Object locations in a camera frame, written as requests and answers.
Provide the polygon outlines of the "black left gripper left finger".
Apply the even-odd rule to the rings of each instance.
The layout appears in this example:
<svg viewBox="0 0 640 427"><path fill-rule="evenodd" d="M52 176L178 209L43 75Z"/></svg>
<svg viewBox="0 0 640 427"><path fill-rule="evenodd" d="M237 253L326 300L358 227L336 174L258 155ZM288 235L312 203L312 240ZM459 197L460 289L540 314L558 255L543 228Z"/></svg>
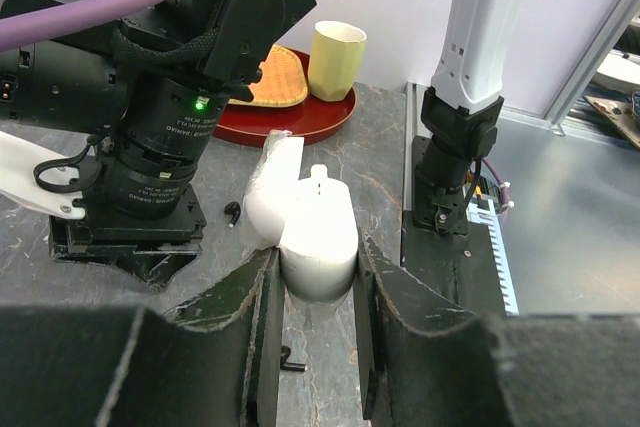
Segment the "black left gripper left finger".
<svg viewBox="0 0 640 427"><path fill-rule="evenodd" d="M284 284L276 250L161 315L143 306L1 311L5 426L272 426Z"/></svg>

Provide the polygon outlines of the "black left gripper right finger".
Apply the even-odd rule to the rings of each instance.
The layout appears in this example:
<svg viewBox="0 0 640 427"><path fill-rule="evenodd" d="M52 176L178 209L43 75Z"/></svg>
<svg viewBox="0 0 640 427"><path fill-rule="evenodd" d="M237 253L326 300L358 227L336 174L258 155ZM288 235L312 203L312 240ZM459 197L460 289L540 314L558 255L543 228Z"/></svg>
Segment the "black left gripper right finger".
<svg viewBox="0 0 640 427"><path fill-rule="evenodd" d="M363 417L374 426L635 426L635 315L475 315L368 236L353 285Z"/></svg>

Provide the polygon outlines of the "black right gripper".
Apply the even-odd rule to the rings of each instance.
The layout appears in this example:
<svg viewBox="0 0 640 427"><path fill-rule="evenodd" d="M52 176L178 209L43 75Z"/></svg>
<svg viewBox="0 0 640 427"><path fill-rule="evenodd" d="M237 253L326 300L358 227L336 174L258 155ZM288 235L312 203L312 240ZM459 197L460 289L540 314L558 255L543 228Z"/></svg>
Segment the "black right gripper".
<svg viewBox="0 0 640 427"><path fill-rule="evenodd" d="M83 219L49 218L49 254L54 261L119 269L162 292L203 252L206 220L191 186L163 218L133 217L111 206L96 188L76 203L85 209Z"/></svg>

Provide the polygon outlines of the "white earbud charging case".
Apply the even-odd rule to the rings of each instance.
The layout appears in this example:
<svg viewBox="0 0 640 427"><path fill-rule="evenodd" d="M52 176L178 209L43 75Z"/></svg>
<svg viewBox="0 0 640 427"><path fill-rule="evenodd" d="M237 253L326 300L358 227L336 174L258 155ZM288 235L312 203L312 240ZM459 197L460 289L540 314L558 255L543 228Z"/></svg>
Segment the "white earbud charging case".
<svg viewBox="0 0 640 427"><path fill-rule="evenodd" d="M276 247L285 285L309 303L333 303L351 288L359 243L351 194L301 192L304 139L271 131L242 200L244 224L258 249Z"/></svg>

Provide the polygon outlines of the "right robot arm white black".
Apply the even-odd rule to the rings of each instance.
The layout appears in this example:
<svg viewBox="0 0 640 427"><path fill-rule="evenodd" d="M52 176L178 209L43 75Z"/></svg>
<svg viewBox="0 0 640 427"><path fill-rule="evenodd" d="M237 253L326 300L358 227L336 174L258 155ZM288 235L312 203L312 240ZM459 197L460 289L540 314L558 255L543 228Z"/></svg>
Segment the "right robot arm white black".
<svg viewBox="0 0 640 427"><path fill-rule="evenodd" d="M493 147L521 0L452 0L425 94L431 131L414 164L416 228L438 243L466 210ZM57 257L164 287L199 254L191 187L227 105L254 99L276 41L316 0L1 0L1 115L83 134L64 158L3 134L1 191L50 218Z"/></svg>

